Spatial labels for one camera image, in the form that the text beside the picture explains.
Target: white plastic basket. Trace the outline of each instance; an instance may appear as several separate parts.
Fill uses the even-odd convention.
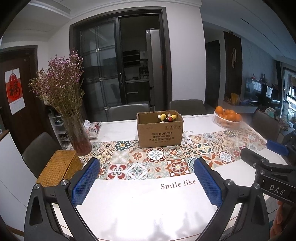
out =
[[[221,126],[223,128],[229,129],[229,130],[236,130],[239,128],[241,121],[229,121],[229,120],[225,120],[222,117],[220,117],[219,115],[216,114],[216,111],[214,112],[215,114],[215,123],[218,126]]]

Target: glass vase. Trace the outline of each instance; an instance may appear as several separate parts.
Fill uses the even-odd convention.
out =
[[[68,138],[79,156],[85,156],[92,150],[91,142],[82,123],[80,113],[62,118]]]

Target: white tablecloth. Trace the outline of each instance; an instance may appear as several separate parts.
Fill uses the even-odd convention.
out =
[[[225,130],[213,123],[213,114],[183,116],[183,119],[184,135]],[[100,142],[138,139],[136,120],[102,123],[97,139]],[[259,154],[270,162],[286,164],[281,156],[267,148]],[[254,182],[255,169],[242,160],[215,170],[237,185],[251,186]],[[178,183],[181,187],[162,189]],[[233,226],[239,208],[237,204],[227,228]],[[56,204],[54,209],[64,232],[70,235]],[[197,177],[191,173],[150,180],[96,180],[77,210],[99,240],[190,241],[197,239],[217,207],[210,204]]]

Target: dining table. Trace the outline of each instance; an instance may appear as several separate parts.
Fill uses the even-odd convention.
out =
[[[193,171],[196,157],[203,157],[222,178],[248,187],[254,183],[255,169],[241,160],[243,148],[286,164],[243,121],[237,130],[228,130],[215,123],[215,114],[182,117],[181,144],[157,148],[139,147],[136,120],[102,123],[91,141],[91,153],[79,157],[84,164],[97,158],[100,171],[77,206],[98,240],[196,240],[217,210]],[[226,229],[234,225],[240,206],[235,206]],[[58,205],[53,207],[64,233],[71,236]]]

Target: metal bolt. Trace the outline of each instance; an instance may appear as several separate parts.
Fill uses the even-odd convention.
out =
[[[230,180],[230,179],[227,179],[226,180],[226,184],[229,185],[229,186],[231,186],[231,185],[234,184],[234,181],[233,180]]]
[[[61,180],[60,183],[61,183],[62,186],[65,186],[65,185],[68,184],[68,180],[67,179],[63,179],[63,180]]]
[[[260,185],[259,185],[258,183],[254,183],[254,187],[255,187],[256,189],[259,189],[259,188],[260,188]]]
[[[39,189],[39,188],[40,188],[40,184],[39,184],[39,183],[37,183],[37,184],[34,185],[34,189],[37,190],[37,189]]]

